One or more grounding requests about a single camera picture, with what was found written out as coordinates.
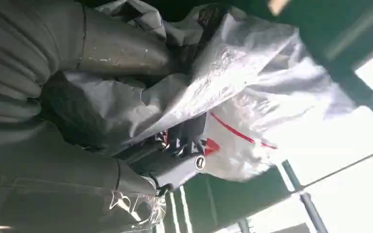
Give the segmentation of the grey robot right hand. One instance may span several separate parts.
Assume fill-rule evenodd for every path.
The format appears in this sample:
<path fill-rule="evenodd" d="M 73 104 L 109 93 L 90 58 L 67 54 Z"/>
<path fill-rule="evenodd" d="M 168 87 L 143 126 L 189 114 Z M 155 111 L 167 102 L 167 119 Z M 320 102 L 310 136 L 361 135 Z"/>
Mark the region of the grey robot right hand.
<path fill-rule="evenodd" d="M 73 0 L 0 0 L 0 233 L 138 233 L 199 170 L 139 143 L 207 110 L 165 43 Z"/>

